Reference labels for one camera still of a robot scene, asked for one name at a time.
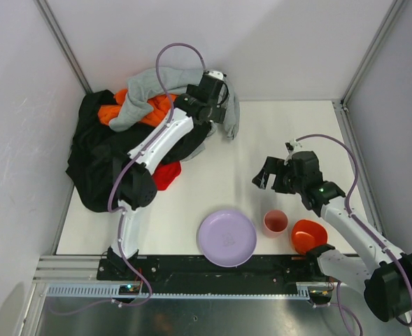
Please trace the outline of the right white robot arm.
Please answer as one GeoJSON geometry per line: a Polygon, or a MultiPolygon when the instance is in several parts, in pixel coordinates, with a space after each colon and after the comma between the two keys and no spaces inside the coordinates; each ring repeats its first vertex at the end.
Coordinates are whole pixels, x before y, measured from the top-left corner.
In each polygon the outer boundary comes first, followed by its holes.
{"type": "Polygon", "coordinates": [[[285,160],[267,157],[252,182],[265,189],[270,176],[274,177],[274,192],[298,194],[305,208],[338,231],[360,257],[347,258],[329,244],[313,248],[307,256],[321,274],[362,294],[368,308],[383,322],[412,312],[412,253],[406,254],[362,222],[344,191],[324,180],[314,152],[290,153],[285,160]]]}

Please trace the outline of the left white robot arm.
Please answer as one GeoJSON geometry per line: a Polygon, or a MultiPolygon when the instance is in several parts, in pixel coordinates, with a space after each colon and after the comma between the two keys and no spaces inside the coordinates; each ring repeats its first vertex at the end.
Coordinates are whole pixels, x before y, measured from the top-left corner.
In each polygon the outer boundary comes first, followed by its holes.
{"type": "Polygon", "coordinates": [[[152,178],[157,166],[166,154],[196,124],[208,122],[223,124],[230,89],[227,75],[216,70],[201,70],[198,84],[189,84],[185,93],[173,99],[168,87],[163,84],[159,70],[158,83],[169,100],[169,112],[162,122],[135,148],[127,153],[126,164],[118,164],[116,177],[108,197],[110,213],[120,213],[118,233],[108,248],[108,266],[124,276],[134,273],[143,275],[132,266],[132,258],[138,254],[138,234],[144,209],[154,200],[157,188],[152,178]]]}

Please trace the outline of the grey zip hoodie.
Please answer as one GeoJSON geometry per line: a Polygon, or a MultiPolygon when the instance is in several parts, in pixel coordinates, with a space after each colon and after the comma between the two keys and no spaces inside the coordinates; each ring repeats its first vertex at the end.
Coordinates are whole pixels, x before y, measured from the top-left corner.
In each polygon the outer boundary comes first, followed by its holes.
{"type": "MultiPolygon", "coordinates": [[[[134,77],[131,77],[128,80],[128,97],[132,102],[143,102],[157,95],[169,96],[171,93],[173,93],[175,95],[178,95],[178,97],[175,99],[175,101],[170,100],[171,108],[179,108],[186,112],[187,87],[188,85],[199,84],[199,81],[201,80],[204,71],[205,70],[203,69],[181,70],[172,69],[169,67],[160,67],[159,69],[147,69],[144,72],[134,77]]],[[[214,127],[212,126],[212,124],[222,123],[224,130],[227,134],[227,138],[234,139],[239,130],[239,100],[236,94],[234,93],[231,84],[228,83],[225,79],[224,81],[227,84],[227,88],[229,90],[229,96],[227,98],[227,101],[224,103],[224,107],[226,108],[224,122],[201,122],[195,120],[194,118],[192,119],[194,120],[194,125],[210,123],[211,130],[208,133],[208,135],[214,132],[214,127]]],[[[187,157],[186,160],[192,159],[194,156],[198,155],[201,151],[203,151],[203,149],[205,149],[205,145],[199,145],[199,150],[196,149],[193,152],[193,155],[187,157]]]]}

